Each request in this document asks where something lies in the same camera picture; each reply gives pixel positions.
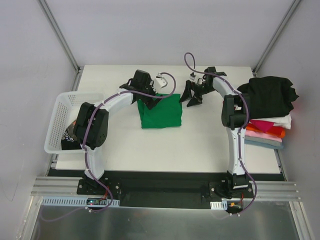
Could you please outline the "green t shirt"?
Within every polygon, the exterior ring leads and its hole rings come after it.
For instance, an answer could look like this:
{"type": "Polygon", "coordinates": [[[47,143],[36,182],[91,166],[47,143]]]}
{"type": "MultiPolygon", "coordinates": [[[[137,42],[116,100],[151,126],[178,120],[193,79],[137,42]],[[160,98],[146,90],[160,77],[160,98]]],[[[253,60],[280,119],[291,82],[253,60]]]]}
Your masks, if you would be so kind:
{"type": "Polygon", "coordinates": [[[137,108],[142,129],[164,129],[182,126],[183,108],[181,95],[174,93],[168,98],[160,99],[152,109],[141,101],[137,101],[137,108]]]}

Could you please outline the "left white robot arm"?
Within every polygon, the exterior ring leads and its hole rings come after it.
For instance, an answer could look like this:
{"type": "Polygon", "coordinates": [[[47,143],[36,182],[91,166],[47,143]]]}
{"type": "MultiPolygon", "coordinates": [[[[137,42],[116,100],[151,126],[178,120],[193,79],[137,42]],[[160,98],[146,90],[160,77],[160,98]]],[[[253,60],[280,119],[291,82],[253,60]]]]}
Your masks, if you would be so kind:
{"type": "Polygon", "coordinates": [[[167,80],[160,73],[152,79],[148,72],[136,70],[133,78],[106,100],[81,104],[73,133],[85,151],[84,173],[91,179],[88,188],[94,194],[99,195],[106,189],[106,182],[101,179],[105,172],[102,145],[107,139],[109,117],[138,100],[147,109],[153,109],[164,98],[157,93],[167,85],[167,80]]]}

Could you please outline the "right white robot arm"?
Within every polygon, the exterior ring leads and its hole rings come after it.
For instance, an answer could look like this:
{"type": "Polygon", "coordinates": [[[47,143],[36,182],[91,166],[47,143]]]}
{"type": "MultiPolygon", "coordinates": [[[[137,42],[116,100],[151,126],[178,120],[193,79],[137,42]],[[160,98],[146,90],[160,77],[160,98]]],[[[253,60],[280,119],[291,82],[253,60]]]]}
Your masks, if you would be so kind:
{"type": "Polygon", "coordinates": [[[193,71],[185,82],[180,102],[187,106],[203,103],[203,95],[218,92],[223,98],[221,122],[225,127],[229,143],[229,165],[226,179],[214,187],[218,196],[226,199],[237,197],[250,186],[245,170],[245,133],[249,122],[250,97],[237,91],[227,80],[225,72],[217,72],[214,66],[204,72],[193,71]]]}

